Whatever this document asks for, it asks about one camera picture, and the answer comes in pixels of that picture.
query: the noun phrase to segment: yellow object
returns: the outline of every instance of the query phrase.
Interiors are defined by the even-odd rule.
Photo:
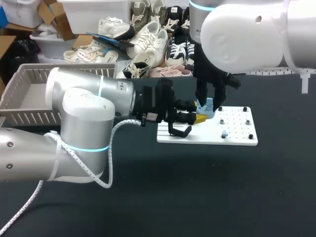
[[[194,122],[194,124],[198,124],[201,122],[205,122],[207,120],[208,116],[205,115],[198,115],[197,114],[197,120]]]

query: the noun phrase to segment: gray basket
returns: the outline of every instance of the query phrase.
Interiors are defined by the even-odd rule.
[[[45,103],[47,77],[53,68],[80,70],[113,78],[116,64],[23,64],[7,85],[1,101],[0,116],[12,126],[60,125],[60,114]]]

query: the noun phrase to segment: pegboard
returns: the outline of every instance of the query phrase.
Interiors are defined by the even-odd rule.
[[[256,146],[258,137],[253,121],[251,109],[243,111],[244,107],[222,107],[222,111],[216,111],[213,119],[192,126],[187,138],[170,136],[168,124],[162,122],[158,125],[157,141],[161,143],[180,144],[206,144],[206,145],[232,145],[232,146]],[[174,128],[185,131],[187,124],[175,123]],[[227,131],[228,137],[222,138],[222,132]]]

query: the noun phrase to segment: black sneaker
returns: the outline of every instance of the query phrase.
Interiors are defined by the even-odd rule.
[[[125,69],[116,76],[118,79],[141,78],[155,63],[156,54],[152,51],[145,51],[137,56],[127,65]]]
[[[187,44],[186,44],[186,65],[194,65],[194,41],[191,37],[187,37]]]
[[[187,29],[190,32],[190,8],[187,9],[183,13],[183,22],[182,28]]]
[[[173,6],[167,8],[166,25],[163,27],[168,33],[173,33],[174,30],[181,26],[182,8]]]
[[[185,65],[186,62],[186,32],[178,26],[170,39],[165,62],[167,66]]]

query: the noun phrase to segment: gray shoe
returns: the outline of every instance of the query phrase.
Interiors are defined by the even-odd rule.
[[[151,21],[158,21],[161,26],[165,25],[166,21],[166,5],[163,0],[155,0],[150,8],[150,17],[148,19]]]
[[[137,0],[131,3],[132,20],[130,24],[139,32],[148,23],[151,4],[149,0]]]

